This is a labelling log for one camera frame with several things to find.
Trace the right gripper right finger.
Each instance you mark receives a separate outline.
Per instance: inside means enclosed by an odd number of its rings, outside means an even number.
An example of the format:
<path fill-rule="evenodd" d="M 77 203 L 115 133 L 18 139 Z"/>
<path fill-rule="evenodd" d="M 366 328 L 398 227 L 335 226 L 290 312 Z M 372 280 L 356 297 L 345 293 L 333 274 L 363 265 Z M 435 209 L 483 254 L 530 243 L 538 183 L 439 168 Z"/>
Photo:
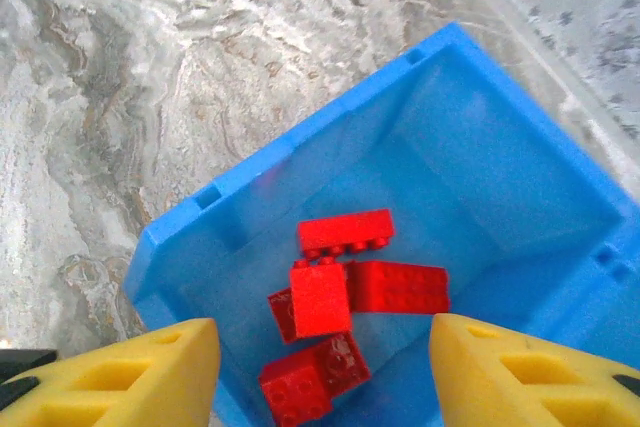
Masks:
<path fill-rule="evenodd" d="M 447 426 L 636 426 L 639 372 L 470 317 L 434 316 L 430 363 Z"/>

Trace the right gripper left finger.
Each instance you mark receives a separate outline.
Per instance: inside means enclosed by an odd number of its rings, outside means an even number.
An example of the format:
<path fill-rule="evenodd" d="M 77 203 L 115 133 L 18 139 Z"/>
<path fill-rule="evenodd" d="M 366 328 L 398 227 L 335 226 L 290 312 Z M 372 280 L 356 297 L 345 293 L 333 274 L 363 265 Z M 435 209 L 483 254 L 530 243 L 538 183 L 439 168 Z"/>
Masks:
<path fill-rule="evenodd" d="M 210 318 L 61 359 L 54 349 L 1 352 L 4 426 L 205 426 L 220 369 Z"/>

